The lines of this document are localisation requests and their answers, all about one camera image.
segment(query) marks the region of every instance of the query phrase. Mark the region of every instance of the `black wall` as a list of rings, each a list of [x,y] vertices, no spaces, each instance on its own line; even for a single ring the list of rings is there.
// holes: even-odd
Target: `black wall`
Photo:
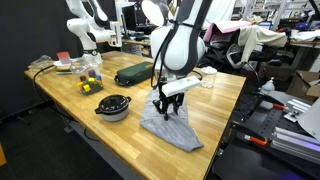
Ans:
[[[116,20],[114,1],[99,2],[109,19]],[[24,75],[32,61],[41,55],[56,60],[59,51],[68,51],[71,57],[82,55],[79,39],[66,27],[74,17],[65,0],[0,1],[0,108],[7,115],[41,102]],[[106,43],[98,47],[100,52],[114,49]]]

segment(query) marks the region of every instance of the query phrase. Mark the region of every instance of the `computer screen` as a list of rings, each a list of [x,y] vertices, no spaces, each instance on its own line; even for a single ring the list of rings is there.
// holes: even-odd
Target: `computer screen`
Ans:
[[[122,8],[122,14],[125,19],[127,30],[137,30],[137,17],[134,5]]]

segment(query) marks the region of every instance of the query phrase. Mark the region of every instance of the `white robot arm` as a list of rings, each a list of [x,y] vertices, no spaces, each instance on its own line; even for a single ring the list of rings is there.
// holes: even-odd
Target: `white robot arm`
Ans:
[[[106,30],[109,20],[97,0],[66,0],[66,2],[69,10],[79,17],[68,20],[67,27],[79,37],[83,46],[84,59],[93,59],[98,64],[102,62],[96,43],[108,42],[113,47],[122,46],[120,23],[110,22],[111,30]],[[86,11],[83,2],[90,4],[93,16]]]
[[[173,104],[177,113],[185,91],[200,83],[195,77],[175,78],[188,75],[204,55],[205,46],[199,34],[211,3],[212,0],[178,2],[172,25],[161,27],[151,34],[155,69],[159,69],[155,85],[159,89],[159,100],[153,103],[166,120],[169,104]]]

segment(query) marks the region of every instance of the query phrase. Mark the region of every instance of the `green bag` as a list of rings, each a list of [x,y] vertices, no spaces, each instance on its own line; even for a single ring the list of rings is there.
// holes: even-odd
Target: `green bag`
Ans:
[[[117,71],[114,81],[119,86],[133,86],[152,76],[153,63],[142,62]]]

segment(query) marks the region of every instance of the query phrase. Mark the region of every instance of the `black pot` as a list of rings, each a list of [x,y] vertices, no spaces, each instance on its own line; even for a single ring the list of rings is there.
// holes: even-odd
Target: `black pot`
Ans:
[[[102,114],[107,121],[119,121],[129,114],[130,97],[122,95],[111,95],[102,99],[99,107],[95,109],[96,114]]]

